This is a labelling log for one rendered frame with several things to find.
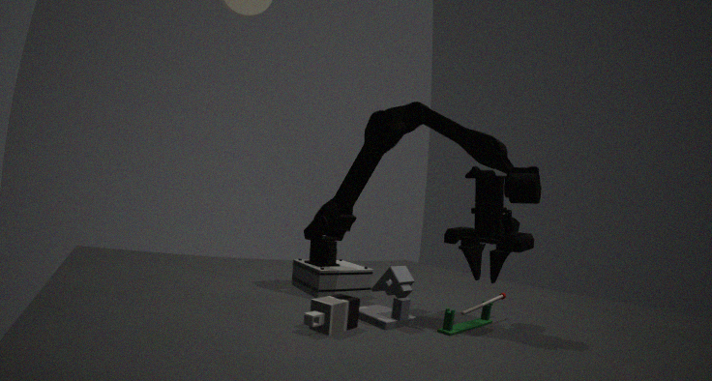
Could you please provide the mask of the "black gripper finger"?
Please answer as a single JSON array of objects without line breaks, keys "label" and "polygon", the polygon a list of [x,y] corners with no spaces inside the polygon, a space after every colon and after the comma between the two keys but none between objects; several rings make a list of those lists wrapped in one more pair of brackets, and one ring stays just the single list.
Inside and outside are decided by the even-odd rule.
[{"label": "black gripper finger", "polygon": [[466,260],[469,263],[469,267],[475,280],[479,280],[481,276],[481,262],[482,262],[482,251],[484,250],[486,244],[480,243],[475,247],[469,248],[464,246],[459,246],[462,253],[465,255]]},{"label": "black gripper finger", "polygon": [[500,269],[502,268],[502,265],[506,258],[508,257],[509,253],[512,251],[503,251],[503,250],[491,250],[489,252],[489,258],[490,258],[490,280],[491,283],[495,283],[496,279],[498,277],[498,274],[500,272]]}]

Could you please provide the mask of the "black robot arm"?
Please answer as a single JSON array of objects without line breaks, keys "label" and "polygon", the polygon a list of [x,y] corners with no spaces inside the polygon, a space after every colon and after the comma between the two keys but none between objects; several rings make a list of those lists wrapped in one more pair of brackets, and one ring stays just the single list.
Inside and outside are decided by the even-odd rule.
[{"label": "black robot arm", "polygon": [[504,202],[504,192],[511,203],[540,203],[539,168],[514,167],[508,160],[507,147],[494,136],[465,128],[419,102],[378,110],[369,119],[365,143],[336,195],[319,209],[304,230],[305,239],[311,240],[310,259],[305,263],[317,267],[340,266],[336,260],[336,241],[342,240],[357,219],[353,216],[355,202],[382,156],[419,125],[458,143],[478,163],[507,174],[496,176],[492,170],[473,166],[465,178],[476,178],[476,203]]}]

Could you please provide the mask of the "white pin with red cap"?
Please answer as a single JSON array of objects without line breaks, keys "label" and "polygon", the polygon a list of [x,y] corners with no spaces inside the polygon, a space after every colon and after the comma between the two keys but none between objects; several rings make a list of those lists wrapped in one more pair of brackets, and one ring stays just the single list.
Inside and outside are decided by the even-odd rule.
[{"label": "white pin with red cap", "polygon": [[480,305],[478,305],[478,306],[476,306],[476,307],[469,308],[469,309],[466,309],[466,310],[462,311],[462,312],[461,312],[461,315],[465,315],[465,314],[467,314],[467,313],[469,313],[469,312],[471,312],[471,311],[473,311],[473,310],[482,308],[482,307],[484,307],[484,306],[489,305],[490,303],[494,303],[494,302],[496,302],[496,301],[498,301],[498,300],[500,300],[500,299],[505,299],[505,298],[506,298],[505,293],[502,293],[502,294],[500,294],[498,297],[496,297],[496,298],[494,298],[494,299],[491,299],[491,300],[489,300],[489,301],[486,301],[486,302],[484,302],[484,303],[481,303]]}]

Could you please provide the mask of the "green cradle stand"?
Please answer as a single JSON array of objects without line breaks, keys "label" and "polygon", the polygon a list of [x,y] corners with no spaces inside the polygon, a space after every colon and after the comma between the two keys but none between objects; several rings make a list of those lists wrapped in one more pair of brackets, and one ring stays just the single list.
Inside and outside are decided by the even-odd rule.
[{"label": "green cradle stand", "polygon": [[450,311],[449,308],[446,308],[446,312],[444,314],[443,328],[437,329],[437,332],[440,334],[444,334],[445,336],[454,336],[468,330],[486,326],[492,323],[492,320],[490,320],[490,309],[492,305],[493,303],[489,303],[489,305],[483,307],[480,318],[462,322],[454,326],[453,322],[455,318],[455,310],[452,309]]}]

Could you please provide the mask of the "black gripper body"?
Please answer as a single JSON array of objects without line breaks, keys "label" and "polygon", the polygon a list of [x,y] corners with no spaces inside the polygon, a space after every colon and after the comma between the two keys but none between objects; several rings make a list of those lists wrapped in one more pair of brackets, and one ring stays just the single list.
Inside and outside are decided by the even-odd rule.
[{"label": "black gripper body", "polygon": [[475,214],[475,229],[448,228],[444,233],[444,243],[456,244],[460,240],[461,246],[469,248],[480,243],[496,244],[495,250],[513,252],[534,249],[534,238],[531,233],[517,232],[503,236],[506,234],[506,229],[503,228],[503,213],[507,213],[504,202],[487,204],[475,202],[475,208],[471,209],[471,214]]}]

